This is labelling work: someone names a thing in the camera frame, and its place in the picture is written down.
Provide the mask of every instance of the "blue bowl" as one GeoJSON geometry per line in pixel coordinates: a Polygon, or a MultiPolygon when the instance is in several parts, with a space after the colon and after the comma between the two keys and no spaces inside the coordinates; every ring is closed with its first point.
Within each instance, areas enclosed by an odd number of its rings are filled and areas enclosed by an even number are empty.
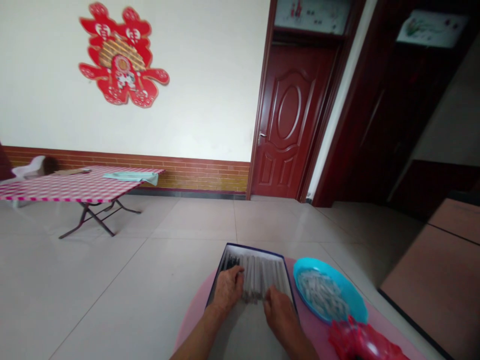
{"type": "Polygon", "coordinates": [[[318,259],[310,258],[310,257],[303,257],[298,259],[295,265],[293,266],[293,278],[295,279],[295,285],[300,294],[301,299],[306,304],[306,306],[314,313],[320,320],[324,321],[325,323],[331,325],[332,318],[322,316],[315,308],[307,301],[304,294],[301,291],[298,276],[301,272],[305,270],[316,270],[322,274],[325,274],[332,279],[337,286],[340,288],[341,297],[345,302],[348,304],[350,308],[350,315],[358,322],[358,323],[367,323],[369,318],[369,312],[367,311],[367,307],[365,306],[364,299],[359,294],[355,286],[348,281],[345,276],[343,276],[340,272],[335,270],[333,267],[328,265],[327,263],[320,261],[318,259]]]}

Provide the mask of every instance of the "wooden cabinet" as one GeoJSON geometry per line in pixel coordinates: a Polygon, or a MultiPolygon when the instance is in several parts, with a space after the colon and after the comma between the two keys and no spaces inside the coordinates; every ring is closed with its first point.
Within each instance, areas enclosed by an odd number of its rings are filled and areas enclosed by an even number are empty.
{"type": "Polygon", "coordinates": [[[446,199],[380,287],[444,356],[480,359],[480,207],[446,199]]]}

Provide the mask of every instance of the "tile floor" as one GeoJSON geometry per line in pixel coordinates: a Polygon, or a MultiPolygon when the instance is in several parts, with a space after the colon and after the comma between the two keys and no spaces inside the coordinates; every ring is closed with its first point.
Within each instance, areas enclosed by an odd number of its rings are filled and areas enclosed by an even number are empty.
{"type": "Polygon", "coordinates": [[[200,283],[225,243],[315,257],[345,274],[427,359],[441,356],[378,294],[422,224],[390,209],[291,199],[127,195],[141,215],[73,228],[75,203],[0,201],[0,352],[6,360],[168,359],[200,283]]]}

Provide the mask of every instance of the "green cloth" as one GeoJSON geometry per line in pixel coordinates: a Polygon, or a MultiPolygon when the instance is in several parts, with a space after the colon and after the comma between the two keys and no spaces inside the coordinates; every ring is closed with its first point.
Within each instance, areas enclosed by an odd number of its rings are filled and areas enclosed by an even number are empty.
{"type": "Polygon", "coordinates": [[[115,179],[120,181],[132,181],[132,182],[144,182],[157,186],[159,182],[159,175],[154,172],[133,172],[133,171],[120,171],[113,173],[106,173],[103,175],[107,179],[115,179]]]}

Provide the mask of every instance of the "person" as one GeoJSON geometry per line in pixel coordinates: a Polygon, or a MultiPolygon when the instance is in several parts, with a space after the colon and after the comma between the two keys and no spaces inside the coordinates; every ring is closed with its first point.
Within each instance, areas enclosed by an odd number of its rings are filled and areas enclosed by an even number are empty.
{"type": "MultiPolygon", "coordinates": [[[[207,359],[222,323],[242,297],[244,268],[220,272],[213,301],[187,339],[170,360],[207,359]]],[[[263,302],[266,322],[291,360],[318,360],[317,352],[302,331],[290,298],[272,285],[263,302]]]]}

